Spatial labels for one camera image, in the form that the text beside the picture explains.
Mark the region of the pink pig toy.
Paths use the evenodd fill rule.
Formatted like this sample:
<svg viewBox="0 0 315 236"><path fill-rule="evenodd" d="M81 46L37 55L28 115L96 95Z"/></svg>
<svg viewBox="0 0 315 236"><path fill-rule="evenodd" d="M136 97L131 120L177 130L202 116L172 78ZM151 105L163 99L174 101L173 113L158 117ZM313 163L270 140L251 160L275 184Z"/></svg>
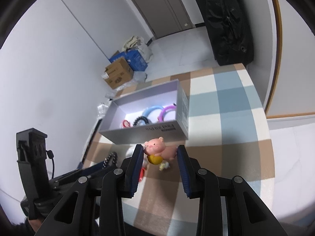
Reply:
<svg viewBox="0 0 315 236"><path fill-rule="evenodd" d="M166 146L163 137L154 138L144 143L144 153L153 165L163 161L172 161L177 156L177 146Z"/></svg>

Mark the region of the checkered table mat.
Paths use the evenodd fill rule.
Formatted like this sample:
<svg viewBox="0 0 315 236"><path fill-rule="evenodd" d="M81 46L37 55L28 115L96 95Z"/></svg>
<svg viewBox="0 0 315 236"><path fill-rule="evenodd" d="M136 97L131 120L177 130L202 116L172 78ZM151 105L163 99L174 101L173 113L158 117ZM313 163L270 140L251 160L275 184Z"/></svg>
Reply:
<svg viewBox="0 0 315 236"><path fill-rule="evenodd" d="M217 176L243 177L272 207L274 155L268 122L242 64L173 76L190 101L188 155ZM149 165L132 199L123 200L126 223L153 235L195 235L199 201L189 199L178 165Z"/></svg>

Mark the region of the blue cardboard box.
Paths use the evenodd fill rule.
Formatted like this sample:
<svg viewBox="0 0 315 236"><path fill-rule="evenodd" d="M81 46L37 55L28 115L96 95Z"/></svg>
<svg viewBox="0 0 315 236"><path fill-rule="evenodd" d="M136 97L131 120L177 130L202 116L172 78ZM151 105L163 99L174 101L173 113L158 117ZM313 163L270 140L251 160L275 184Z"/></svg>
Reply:
<svg viewBox="0 0 315 236"><path fill-rule="evenodd" d="M147 62L143 59L138 50L120 52L112 56L109 61L113 63L119 58L124 58L133 71L145 71L148 66Z"/></svg>

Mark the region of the small yellow green trinket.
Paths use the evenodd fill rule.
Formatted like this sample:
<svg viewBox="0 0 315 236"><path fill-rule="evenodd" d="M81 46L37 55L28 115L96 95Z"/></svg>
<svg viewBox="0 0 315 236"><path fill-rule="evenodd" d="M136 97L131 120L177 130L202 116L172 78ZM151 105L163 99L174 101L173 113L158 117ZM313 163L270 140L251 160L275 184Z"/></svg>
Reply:
<svg viewBox="0 0 315 236"><path fill-rule="evenodd" d="M163 170L166 170L166 169L169 169L170 168L170 163L165 161L165 162L162 162L161 164L159 164L159 170L160 171L163 171Z"/></svg>

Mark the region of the white plastic packaging bag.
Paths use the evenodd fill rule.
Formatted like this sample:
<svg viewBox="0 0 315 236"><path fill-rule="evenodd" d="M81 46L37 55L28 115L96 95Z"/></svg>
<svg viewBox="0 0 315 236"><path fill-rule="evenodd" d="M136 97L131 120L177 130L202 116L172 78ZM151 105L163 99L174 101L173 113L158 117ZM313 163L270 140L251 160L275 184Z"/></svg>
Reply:
<svg viewBox="0 0 315 236"><path fill-rule="evenodd" d="M113 98L105 97L104 100L97 106L97 119L103 120L105 117Z"/></svg>

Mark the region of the red round ornament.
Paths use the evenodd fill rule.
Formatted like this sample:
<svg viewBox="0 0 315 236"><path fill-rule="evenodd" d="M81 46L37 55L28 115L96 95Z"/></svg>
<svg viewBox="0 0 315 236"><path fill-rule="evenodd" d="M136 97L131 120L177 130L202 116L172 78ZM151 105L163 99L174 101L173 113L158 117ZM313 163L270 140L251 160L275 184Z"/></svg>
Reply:
<svg viewBox="0 0 315 236"><path fill-rule="evenodd" d="M145 172L146 172L146 168L142 167L141 170L140 170L139 182L141 182L143 180Z"/></svg>

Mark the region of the black large bag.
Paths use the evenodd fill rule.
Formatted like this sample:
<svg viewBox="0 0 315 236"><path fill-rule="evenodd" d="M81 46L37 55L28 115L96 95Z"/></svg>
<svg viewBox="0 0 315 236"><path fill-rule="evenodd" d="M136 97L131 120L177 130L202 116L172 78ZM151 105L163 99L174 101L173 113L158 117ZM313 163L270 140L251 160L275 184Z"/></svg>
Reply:
<svg viewBox="0 0 315 236"><path fill-rule="evenodd" d="M217 63L251 63L253 36L242 0L199 0L199 5Z"/></svg>

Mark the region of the white round lid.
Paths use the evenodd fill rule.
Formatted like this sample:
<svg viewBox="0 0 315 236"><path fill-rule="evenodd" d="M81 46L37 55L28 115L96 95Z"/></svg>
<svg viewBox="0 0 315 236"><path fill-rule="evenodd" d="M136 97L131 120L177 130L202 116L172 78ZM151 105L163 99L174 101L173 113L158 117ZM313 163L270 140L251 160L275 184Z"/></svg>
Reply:
<svg viewBox="0 0 315 236"><path fill-rule="evenodd" d="M127 160L127 159L129 159L129 158L132 157L135 148L136 148L136 145L131 145L131 146L129 147L129 149L127 149L126 154L125 154L125 160Z"/></svg>

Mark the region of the beige cloth bag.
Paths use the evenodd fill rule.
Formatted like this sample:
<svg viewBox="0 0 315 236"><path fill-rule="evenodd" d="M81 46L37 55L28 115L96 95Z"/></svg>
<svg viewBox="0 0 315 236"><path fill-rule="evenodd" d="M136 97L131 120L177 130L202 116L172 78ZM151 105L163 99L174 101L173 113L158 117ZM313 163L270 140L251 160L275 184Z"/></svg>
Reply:
<svg viewBox="0 0 315 236"><path fill-rule="evenodd" d="M152 50L147 46L144 38L142 37L132 36L125 41L121 51L127 52L130 50L137 50L147 63L151 62L151 60L153 59Z"/></svg>

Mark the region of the grey door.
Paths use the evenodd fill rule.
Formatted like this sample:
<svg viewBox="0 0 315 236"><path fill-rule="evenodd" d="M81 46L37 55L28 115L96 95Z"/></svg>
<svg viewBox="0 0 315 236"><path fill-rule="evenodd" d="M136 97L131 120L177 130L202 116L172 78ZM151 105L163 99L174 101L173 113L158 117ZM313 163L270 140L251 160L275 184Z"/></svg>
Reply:
<svg viewBox="0 0 315 236"><path fill-rule="evenodd" d="M193 28L182 0L132 0L156 39Z"/></svg>

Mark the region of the brown cardboard box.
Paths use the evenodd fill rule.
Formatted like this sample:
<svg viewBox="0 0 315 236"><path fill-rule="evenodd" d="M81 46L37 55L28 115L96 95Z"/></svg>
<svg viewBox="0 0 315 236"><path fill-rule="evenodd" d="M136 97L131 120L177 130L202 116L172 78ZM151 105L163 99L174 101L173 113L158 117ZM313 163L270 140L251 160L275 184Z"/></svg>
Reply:
<svg viewBox="0 0 315 236"><path fill-rule="evenodd" d="M102 79L111 89L116 89L133 79L133 70L125 60L119 58L106 67Z"/></svg>

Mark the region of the grey cardboard box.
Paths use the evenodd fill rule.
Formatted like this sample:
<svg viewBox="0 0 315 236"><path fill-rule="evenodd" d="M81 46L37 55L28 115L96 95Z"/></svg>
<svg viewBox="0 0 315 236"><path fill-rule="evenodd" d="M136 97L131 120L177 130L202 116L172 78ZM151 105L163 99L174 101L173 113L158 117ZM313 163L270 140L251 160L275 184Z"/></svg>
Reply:
<svg viewBox="0 0 315 236"><path fill-rule="evenodd" d="M188 98L179 80L137 90L114 99L99 133L114 144L188 139Z"/></svg>

